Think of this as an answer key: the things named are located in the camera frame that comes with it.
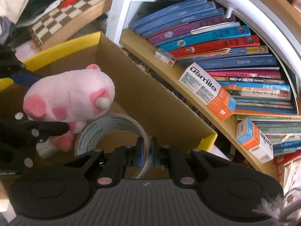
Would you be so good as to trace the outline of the beige garment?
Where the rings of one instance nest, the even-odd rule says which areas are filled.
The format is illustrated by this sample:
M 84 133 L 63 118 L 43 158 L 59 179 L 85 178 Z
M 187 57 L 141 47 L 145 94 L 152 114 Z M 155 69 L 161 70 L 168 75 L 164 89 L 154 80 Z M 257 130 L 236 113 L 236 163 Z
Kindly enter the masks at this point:
M 1 0 L 1 17 L 16 24 L 29 0 Z

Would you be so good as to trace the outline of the white blue orange box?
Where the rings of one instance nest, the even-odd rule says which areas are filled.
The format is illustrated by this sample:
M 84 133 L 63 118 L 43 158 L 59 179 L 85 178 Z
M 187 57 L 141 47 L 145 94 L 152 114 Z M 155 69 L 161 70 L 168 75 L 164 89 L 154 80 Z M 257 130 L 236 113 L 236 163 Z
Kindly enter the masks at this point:
M 236 141 L 262 164 L 274 159 L 274 149 L 266 135 L 248 118 L 237 125 Z

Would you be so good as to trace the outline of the row of leaning books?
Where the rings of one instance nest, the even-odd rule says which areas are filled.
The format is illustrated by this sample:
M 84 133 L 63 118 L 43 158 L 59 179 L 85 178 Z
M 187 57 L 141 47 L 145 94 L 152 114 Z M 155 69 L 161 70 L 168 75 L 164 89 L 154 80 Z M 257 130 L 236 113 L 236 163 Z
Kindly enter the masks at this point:
M 236 101 L 280 157 L 300 150 L 300 79 L 260 36 L 213 0 L 165 0 L 129 27 L 176 63 L 198 64 Z

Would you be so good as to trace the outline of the small white red box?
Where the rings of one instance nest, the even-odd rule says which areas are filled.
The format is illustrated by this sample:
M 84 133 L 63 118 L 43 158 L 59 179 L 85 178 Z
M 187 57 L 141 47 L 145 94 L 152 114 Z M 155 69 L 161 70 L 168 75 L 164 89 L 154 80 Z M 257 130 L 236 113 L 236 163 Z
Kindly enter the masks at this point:
M 158 48 L 155 51 L 155 57 L 157 57 L 158 59 L 170 66 L 173 66 L 176 62 L 175 57 L 168 51 L 163 50 L 162 48 Z

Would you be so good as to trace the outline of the yellow cardboard box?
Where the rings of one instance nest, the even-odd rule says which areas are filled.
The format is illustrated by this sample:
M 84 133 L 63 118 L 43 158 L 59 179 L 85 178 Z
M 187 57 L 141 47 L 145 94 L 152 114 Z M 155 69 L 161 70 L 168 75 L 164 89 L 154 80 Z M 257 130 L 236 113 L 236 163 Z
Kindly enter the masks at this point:
M 67 70 L 81 69 L 92 60 L 99 65 L 115 84 L 114 108 L 121 109 L 136 120 L 146 132 L 151 149 L 151 138 L 156 137 L 160 146 L 170 145 L 180 149 L 192 170 L 196 182 L 208 177 L 208 152 L 196 150 L 201 141 L 213 130 L 186 104 L 150 75 L 140 70 L 124 52 L 104 35 L 88 35 L 92 45 L 76 51 L 85 38 L 58 45 L 28 59 L 27 65 L 42 76 Z M 76 170 L 84 169 L 79 179 L 97 178 L 111 153 L 86 152 L 73 160 Z M 157 171 L 150 165 L 144 176 L 154 176 Z

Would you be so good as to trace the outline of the grey tape roll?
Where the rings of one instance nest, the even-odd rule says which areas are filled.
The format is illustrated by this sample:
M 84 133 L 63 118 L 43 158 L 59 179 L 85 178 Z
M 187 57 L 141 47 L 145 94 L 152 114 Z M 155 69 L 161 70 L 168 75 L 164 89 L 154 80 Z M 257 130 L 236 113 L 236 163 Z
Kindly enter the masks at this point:
M 101 148 L 105 153 L 111 153 L 120 146 L 142 145 L 134 161 L 138 168 L 130 172 L 133 179 L 141 179 L 150 165 L 150 142 L 142 126 L 134 119 L 120 113 L 111 113 L 86 124 L 78 134 L 74 155 Z

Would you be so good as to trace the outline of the white orange usmile box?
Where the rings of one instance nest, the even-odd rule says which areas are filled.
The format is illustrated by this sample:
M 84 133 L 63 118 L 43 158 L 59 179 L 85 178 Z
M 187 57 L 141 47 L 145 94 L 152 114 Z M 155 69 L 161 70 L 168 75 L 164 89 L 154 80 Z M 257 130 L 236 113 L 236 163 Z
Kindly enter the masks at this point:
M 179 81 L 220 120 L 234 114 L 235 99 L 198 64 L 192 63 L 187 67 Z

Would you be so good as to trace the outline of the large white charger block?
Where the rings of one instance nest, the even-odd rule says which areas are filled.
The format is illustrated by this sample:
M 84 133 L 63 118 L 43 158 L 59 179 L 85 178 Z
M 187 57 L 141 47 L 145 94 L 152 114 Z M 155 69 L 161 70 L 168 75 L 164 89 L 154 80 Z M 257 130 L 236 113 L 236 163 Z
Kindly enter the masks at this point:
M 48 139 L 44 143 L 37 143 L 36 151 L 41 158 L 48 158 L 58 151 L 58 149 L 50 143 Z

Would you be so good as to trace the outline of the wooden chessboard box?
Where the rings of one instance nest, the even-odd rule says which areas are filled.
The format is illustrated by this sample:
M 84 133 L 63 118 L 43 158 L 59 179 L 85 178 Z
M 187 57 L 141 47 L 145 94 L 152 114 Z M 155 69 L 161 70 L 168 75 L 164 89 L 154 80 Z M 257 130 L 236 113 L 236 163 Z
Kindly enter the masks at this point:
M 29 27 L 29 35 L 39 50 L 54 47 L 108 12 L 112 1 L 78 0 L 66 8 L 57 7 Z

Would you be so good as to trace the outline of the pink plush pig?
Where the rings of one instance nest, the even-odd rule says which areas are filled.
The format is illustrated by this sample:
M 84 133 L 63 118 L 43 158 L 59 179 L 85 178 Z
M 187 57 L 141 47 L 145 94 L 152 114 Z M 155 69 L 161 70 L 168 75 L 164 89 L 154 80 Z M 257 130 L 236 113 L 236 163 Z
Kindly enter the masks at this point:
M 23 110 L 33 120 L 68 123 L 69 131 L 49 141 L 64 152 L 74 149 L 74 135 L 87 122 L 104 115 L 115 97 L 111 78 L 97 64 L 47 76 L 34 83 L 24 97 Z

